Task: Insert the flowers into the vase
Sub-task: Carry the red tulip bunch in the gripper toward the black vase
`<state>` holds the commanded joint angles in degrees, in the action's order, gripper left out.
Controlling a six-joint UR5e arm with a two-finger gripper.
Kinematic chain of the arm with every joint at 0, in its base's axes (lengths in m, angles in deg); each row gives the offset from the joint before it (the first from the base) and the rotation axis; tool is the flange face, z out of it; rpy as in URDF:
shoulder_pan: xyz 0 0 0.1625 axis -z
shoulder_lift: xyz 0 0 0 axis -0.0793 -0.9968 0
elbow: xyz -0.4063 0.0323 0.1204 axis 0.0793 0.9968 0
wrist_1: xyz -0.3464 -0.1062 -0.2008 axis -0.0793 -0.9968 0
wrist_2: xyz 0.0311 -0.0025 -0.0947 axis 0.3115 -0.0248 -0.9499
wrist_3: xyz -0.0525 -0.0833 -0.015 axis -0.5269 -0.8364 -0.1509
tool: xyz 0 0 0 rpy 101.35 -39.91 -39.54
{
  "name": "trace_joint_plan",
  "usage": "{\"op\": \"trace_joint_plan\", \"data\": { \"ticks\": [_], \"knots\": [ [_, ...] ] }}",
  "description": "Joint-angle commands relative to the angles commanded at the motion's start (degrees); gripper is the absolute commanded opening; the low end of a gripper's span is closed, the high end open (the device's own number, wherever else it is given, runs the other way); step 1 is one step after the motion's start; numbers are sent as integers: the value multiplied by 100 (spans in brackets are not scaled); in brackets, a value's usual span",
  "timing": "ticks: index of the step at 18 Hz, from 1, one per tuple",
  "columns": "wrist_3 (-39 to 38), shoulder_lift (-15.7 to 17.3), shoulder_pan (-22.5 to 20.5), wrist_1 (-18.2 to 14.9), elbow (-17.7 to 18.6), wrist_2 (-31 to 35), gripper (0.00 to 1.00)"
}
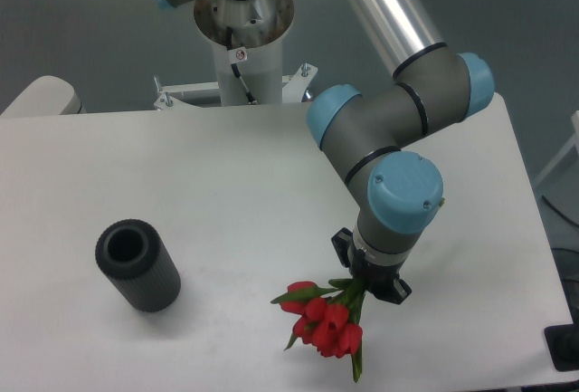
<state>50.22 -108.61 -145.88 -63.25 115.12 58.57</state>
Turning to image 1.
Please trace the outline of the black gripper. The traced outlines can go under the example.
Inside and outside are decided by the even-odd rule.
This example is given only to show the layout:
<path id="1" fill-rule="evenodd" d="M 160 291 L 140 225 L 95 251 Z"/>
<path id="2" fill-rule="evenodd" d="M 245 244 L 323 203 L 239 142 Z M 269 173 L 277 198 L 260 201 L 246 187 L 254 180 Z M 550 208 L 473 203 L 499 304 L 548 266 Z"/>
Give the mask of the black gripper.
<path id="1" fill-rule="evenodd" d="M 353 233 L 345 227 L 331 237 L 331 243 L 342 266 L 349 269 L 353 277 L 363 278 L 367 289 L 372 290 L 379 301 L 400 305 L 412 294 L 410 286 L 400 277 L 406 259 L 378 264 L 369 252 L 352 246 Z"/>

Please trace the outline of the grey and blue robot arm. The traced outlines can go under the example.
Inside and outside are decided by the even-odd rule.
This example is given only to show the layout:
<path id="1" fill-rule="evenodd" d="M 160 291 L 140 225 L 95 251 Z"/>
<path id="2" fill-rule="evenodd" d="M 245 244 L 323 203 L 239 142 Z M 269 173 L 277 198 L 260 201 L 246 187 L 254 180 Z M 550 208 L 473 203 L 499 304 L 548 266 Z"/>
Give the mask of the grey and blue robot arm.
<path id="1" fill-rule="evenodd" d="M 279 104 L 280 41 L 293 22 L 292 0 L 156 0 L 195 6 L 195 24 L 214 49 L 224 106 Z M 332 240 L 340 262 L 379 300 L 403 302 L 399 272 L 441 207 L 439 170 L 408 146 L 484 110 L 495 84 L 473 53 L 454 53 L 419 0 L 349 0 L 393 78 L 366 98 L 351 85 L 320 93 L 307 113 L 309 131 L 355 199 L 353 229 Z"/>

